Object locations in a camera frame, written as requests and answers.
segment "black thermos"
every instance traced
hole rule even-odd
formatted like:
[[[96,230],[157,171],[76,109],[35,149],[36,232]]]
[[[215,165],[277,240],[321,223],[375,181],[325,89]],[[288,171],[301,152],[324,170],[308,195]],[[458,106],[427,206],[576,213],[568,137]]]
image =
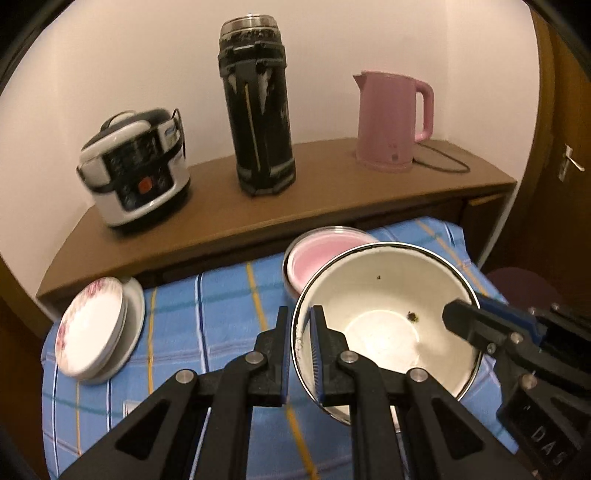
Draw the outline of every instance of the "black thermos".
[[[279,193],[296,179],[296,160],[277,22],[269,15],[225,22],[217,59],[240,186],[250,195]]]

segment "red button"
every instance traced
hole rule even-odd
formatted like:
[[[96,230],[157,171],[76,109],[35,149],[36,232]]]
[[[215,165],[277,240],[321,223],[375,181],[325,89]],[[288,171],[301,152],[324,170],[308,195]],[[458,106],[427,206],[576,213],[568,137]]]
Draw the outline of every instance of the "red button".
[[[148,193],[150,190],[152,190],[152,186],[152,179],[150,177],[146,177],[138,183],[138,190],[141,194]]]

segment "white bowl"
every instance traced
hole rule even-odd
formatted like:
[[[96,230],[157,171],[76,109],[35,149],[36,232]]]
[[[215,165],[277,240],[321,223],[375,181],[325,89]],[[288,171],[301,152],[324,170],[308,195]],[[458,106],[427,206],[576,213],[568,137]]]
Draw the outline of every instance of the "white bowl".
[[[309,310],[322,305],[326,324],[345,334],[350,350],[401,373],[422,367],[461,398],[482,355],[443,324],[443,307],[455,299],[479,306],[470,284],[454,266],[415,245],[364,245],[331,260],[307,283],[291,325],[295,370],[308,395],[317,401]],[[350,423],[348,406],[325,410]],[[394,408],[392,416],[397,424]]]
[[[95,280],[82,290],[61,318],[56,361],[64,375],[91,378],[106,364],[121,335],[127,302],[121,282]]]

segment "pink electric kettle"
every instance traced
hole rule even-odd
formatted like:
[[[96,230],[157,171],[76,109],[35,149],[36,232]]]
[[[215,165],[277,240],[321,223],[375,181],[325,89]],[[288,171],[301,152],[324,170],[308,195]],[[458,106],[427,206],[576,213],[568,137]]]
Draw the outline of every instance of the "pink electric kettle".
[[[433,134],[433,89],[392,73],[363,71],[353,78],[361,90],[357,159],[381,171],[410,168],[415,142]],[[424,129],[419,134],[415,134],[417,92],[424,99]]]

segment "wooden shelf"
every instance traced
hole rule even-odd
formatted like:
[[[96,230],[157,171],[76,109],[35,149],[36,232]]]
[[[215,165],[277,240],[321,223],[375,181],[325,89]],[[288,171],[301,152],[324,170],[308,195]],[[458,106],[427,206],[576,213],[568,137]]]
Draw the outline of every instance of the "wooden shelf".
[[[346,138],[294,145],[297,180],[278,196],[244,194],[233,156],[192,166],[187,204],[135,235],[117,235],[91,207],[57,253],[37,296],[51,305],[72,298],[88,282],[105,275],[139,275],[224,255],[236,260],[235,252],[241,250],[247,259],[262,255],[257,247],[263,244],[275,242],[277,248],[310,228],[352,224],[452,199],[508,193],[515,186],[515,180],[498,168],[448,142],[428,144],[468,164],[470,173],[446,174],[421,166],[404,173],[379,173],[356,162],[355,142]],[[415,157],[456,167],[420,145]]]

